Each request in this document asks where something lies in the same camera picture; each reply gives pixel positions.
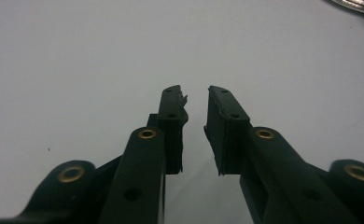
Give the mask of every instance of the round hole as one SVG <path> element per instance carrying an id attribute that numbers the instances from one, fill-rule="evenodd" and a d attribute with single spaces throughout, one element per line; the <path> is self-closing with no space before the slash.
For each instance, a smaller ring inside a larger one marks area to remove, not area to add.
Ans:
<path id="1" fill-rule="evenodd" d="M 59 175 L 58 180 L 62 183 L 70 183 L 79 180 L 84 174 L 81 166 L 71 166 L 65 168 Z"/>
<path id="2" fill-rule="evenodd" d="M 306 197 L 306 199 L 308 200 L 312 200 L 312 201 L 320 201 L 321 200 L 321 195 L 313 189 L 307 189 L 303 192 L 304 197 Z"/>
<path id="3" fill-rule="evenodd" d="M 261 138 L 265 138 L 265 139 L 272 139 L 274 138 L 274 134 L 268 130 L 264 130 L 264 129 L 261 129 L 261 130 L 257 130 L 256 131 L 256 135 L 261 137 Z"/>
<path id="4" fill-rule="evenodd" d="M 354 164 L 347 164 L 344 170 L 353 178 L 364 181 L 364 167 Z"/>
<path id="5" fill-rule="evenodd" d="M 148 139 L 148 138 L 152 138 L 154 136 L 156 136 L 156 131 L 152 130 L 152 129 L 145 129 L 143 131 L 141 131 L 138 136 L 140 138 L 145 138 L 145 139 Z"/>
<path id="6" fill-rule="evenodd" d="M 136 189 L 136 188 L 130 188 L 127 189 L 124 192 L 124 198 L 129 201 L 129 202 L 133 202 L 138 200 L 140 197 L 142 196 L 142 192 L 140 189 Z"/>

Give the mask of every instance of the white surface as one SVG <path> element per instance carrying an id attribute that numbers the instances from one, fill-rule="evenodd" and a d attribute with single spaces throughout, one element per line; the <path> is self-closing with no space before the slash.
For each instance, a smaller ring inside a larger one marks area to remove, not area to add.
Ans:
<path id="1" fill-rule="evenodd" d="M 165 223 L 251 222 L 203 133 L 209 85 L 320 168 L 364 162 L 364 16 L 324 0 L 0 0 L 0 217 L 58 164 L 120 155 L 175 84 L 189 123 Z"/>

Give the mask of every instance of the white table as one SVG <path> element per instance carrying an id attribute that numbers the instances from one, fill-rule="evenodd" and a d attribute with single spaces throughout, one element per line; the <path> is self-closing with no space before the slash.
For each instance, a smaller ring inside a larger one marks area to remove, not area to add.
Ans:
<path id="1" fill-rule="evenodd" d="M 175 84 L 189 122 L 165 223 L 252 222 L 203 133 L 210 85 L 307 162 L 364 162 L 364 16 L 326 0 L 0 0 L 0 217 L 58 164 L 120 155 Z"/>

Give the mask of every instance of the brass insert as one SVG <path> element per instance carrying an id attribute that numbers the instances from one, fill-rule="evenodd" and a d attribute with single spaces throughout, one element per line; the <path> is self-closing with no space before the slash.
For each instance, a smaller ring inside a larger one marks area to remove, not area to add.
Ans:
<path id="1" fill-rule="evenodd" d="M 59 175 L 58 180 L 62 183 L 70 183 L 79 180 L 84 174 L 83 167 L 76 165 L 65 168 Z"/>
<path id="2" fill-rule="evenodd" d="M 274 138 L 274 134 L 272 132 L 270 132 L 269 130 L 265 130 L 265 129 L 257 130 L 256 135 L 261 137 L 261 138 L 264 138 L 264 139 Z"/>
<path id="3" fill-rule="evenodd" d="M 144 129 L 138 134 L 138 136 L 144 139 L 153 138 L 154 136 L 156 136 L 156 131 L 154 131 L 153 129 Z"/>
<path id="4" fill-rule="evenodd" d="M 354 164 L 347 164 L 344 170 L 353 178 L 364 181 L 364 167 Z"/>

